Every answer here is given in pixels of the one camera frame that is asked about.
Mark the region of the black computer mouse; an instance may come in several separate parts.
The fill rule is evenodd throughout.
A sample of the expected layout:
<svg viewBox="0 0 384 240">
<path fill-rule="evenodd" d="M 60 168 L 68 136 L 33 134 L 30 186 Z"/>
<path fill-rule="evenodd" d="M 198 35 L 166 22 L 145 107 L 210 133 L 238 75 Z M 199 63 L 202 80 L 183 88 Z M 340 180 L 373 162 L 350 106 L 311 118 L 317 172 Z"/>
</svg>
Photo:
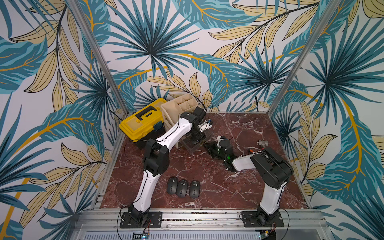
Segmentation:
<svg viewBox="0 0 384 240">
<path fill-rule="evenodd" d="M 187 194 L 189 183 L 187 180 L 180 180 L 177 186 L 176 195 L 179 198 L 184 198 Z"/>
<path fill-rule="evenodd" d="M 168 183 L 167 183 L 167 193 L 169 195 L 174 195 L 176 194 L 177 192 L 177 188 L 178 188 L 178 178 L 176 177 L 170 177 L 169 180 L 168 180 Z"/>
<path fill-rule="evenodd" d="M 192 199 L 197 199 L 200 196 L 201 184 L 197 180 L 193 180 L 190 184 L 189 195 Z"/>
</svg>

